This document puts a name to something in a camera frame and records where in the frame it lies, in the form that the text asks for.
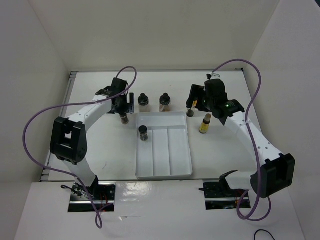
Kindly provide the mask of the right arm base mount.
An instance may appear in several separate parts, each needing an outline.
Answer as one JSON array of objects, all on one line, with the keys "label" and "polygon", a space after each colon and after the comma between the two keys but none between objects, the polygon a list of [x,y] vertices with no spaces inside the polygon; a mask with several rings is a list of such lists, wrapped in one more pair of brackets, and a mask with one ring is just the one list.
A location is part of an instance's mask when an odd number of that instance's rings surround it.
[{"label": "right arm base mount", "polygon": [[198,189],[204,194],[206,210],[233,210],[237,208],[240,197],[245,190],[236,189],[224,192],[218,181],[204,181]]}]

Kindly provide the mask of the black cap spice jar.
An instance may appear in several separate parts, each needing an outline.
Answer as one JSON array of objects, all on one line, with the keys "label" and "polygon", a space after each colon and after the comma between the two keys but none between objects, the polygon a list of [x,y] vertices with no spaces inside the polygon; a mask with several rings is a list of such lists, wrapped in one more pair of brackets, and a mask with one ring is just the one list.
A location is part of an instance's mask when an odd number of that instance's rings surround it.
[{"label": "black cap spice jar", "polygon": [[147,141],[148,140],[148,128],[145,125],[139,126],[138,132],[139,132],[141,141]]}]

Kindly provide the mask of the round stopper bottle white powder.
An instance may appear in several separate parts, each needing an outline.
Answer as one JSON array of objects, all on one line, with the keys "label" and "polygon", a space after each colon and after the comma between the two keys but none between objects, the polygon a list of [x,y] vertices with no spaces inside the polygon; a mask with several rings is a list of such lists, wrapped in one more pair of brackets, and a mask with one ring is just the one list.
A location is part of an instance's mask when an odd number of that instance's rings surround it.
[{"label": "round stopper bottle white powder", "polygon": [[138,97],[138,107],[140,113],[150,112],[151,108],[149,98],[145,93],[141,93]]}]

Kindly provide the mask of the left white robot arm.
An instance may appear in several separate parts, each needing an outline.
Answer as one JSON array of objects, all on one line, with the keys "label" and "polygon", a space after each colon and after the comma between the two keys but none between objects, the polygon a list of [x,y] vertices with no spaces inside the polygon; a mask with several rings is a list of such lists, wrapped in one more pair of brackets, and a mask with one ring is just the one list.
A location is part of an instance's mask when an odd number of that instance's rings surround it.
[{"label": "left white robot arm", "polygon": [[128,86],[127,81],[115,77],[110,86],[95,94],[93,104],[69,117],[57,117],[53,123],[50,152],[75,175],[75,192],[88,200],[102,197],[104,187],[86,160],[87,131],[105,114],[118,114],[124,125],[129,122],[127,114],[134,113],[134,94],[127,97]]}]

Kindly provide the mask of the dark spice jar black lid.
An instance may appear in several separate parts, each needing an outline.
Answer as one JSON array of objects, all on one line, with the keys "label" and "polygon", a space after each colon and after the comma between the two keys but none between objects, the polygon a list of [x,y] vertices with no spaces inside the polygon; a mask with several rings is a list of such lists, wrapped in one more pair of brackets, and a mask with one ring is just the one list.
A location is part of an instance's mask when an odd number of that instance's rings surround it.
[{"label": "dark spice jar black lid", "polygon": [[120,116],[121,123],[123,125],[126,125],[129,123],[129,118],[127,114],[120,114],[119,116]]}]

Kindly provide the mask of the tall gold band grinder bottle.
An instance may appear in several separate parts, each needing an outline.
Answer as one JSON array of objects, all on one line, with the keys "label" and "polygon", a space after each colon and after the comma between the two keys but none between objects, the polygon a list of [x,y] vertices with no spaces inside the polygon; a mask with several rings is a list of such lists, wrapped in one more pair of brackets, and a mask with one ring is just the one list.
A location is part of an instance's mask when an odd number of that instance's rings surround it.
[{"label": "tall gold band grinder bottle", "polygon": [[187,115],[189,118],[192,118],[192,117],[194,116],[197,103],[198,103],[198,99],[196,98],[196,99],[192,102],[191,108],[188,108],[188,109],[187,109],[186,115]]}]

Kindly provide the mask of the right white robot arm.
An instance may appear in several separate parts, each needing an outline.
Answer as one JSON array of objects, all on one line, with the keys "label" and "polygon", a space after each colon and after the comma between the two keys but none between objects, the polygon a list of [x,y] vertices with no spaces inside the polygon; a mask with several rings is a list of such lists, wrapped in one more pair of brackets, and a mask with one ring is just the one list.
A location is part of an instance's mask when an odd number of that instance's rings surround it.
[{"label": "right white robot arm", "polygon": [[274,147],[249,119],[244,107],[235,99],[229,99],[226,87],[219,78],[193,84],[186,101],[188,109],[195,107],[211,113],[223,126],[240,140],[257,165],[256,171],[231,170],[219,177],[219,191],[231,196],[237,189],[253,190],[265,199],[292,185],[295,158],[283,154]]}]

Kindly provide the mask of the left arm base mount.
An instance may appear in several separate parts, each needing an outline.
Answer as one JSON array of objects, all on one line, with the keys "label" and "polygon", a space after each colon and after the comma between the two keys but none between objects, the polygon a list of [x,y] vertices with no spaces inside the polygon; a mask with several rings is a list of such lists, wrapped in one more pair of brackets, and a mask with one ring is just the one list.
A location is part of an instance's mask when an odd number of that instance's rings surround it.
[{"label": "left arm base mount", "polygon": [[[67,185],[60,186],[64,190],[70,190],[69,199],[69,213],[88,213],[94,212],[92,203],[89,200],[85,190],[73,184],[72,187]],[[114,212],[115,210],[115,195],[116,184],[115,183],[103,183],[99,186],[97,192],[91,195],[95,207],[100,212]]]}]

